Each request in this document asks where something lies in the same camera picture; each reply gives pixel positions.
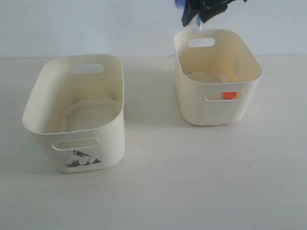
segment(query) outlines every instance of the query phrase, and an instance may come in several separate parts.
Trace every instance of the orange object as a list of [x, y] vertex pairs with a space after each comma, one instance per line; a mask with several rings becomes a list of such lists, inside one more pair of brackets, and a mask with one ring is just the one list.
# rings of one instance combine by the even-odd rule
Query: orange object
[[223, 97], [225, 100], [232, 100], [236, 97], [236, 92], [223, 92]]

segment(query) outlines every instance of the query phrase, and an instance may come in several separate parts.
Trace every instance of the white backdrop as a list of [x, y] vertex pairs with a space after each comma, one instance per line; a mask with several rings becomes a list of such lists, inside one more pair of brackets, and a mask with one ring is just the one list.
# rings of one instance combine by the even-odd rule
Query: white backdrop
[[[207, 28], [238, 33], [254, 54], [307, 53], [306, 0], [238, 0]], [[0, 0], [0, 57], [173, 54], [173, 0]]]

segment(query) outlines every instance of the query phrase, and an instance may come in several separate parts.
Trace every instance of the white plastic bin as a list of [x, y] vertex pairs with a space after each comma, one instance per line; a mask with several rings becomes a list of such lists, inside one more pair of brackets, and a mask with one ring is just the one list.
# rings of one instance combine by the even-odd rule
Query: white plastic bin
[[41, 70], [23, 124], [60, 171], [108, 168], [125, 153], [123, 103], [118, 58], [58, 58]]
[[238, 122], [262, 69], [243, 40], [228, 30], [175, 36], [176, 89], [182, 116], [198, 126]]

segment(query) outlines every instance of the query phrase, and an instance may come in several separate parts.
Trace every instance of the white table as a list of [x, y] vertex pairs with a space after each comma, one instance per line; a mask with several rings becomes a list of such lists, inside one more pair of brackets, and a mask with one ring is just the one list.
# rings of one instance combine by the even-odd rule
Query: white table
[[0, 59], [0, 230], [306, 230], [307, 56], [257, 59], [243, 119], [197, 127], [180, 115], [172, 58], [124, 58], [126, 154], [73, 174], [21, 123], [49, 59]]

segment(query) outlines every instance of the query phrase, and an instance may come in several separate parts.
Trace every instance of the bin handle hole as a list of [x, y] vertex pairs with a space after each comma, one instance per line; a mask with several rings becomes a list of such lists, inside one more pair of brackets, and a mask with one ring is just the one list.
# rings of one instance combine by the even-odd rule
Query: bin handle hole
[[104, 71], [104, 67], [101, 64], [83, 64], [73, 66], [71, 71], [74, 74], [91, 74], [91, 73], [102, 73]]
[[99, 140], [96, 138], [78, 139], [59, 141], [52, 144], [52, 147], [58, 151], [88, 149], [99, 145]]
[[235, 101], [243, 96], [242, 91], [238, 92], [212, 92], [206, 95], [206, 101], [216, 102], [216, 101]]
[[212, 47], [215, 44], [214, 38], [197, 38], [189, 41], [189, 47]]

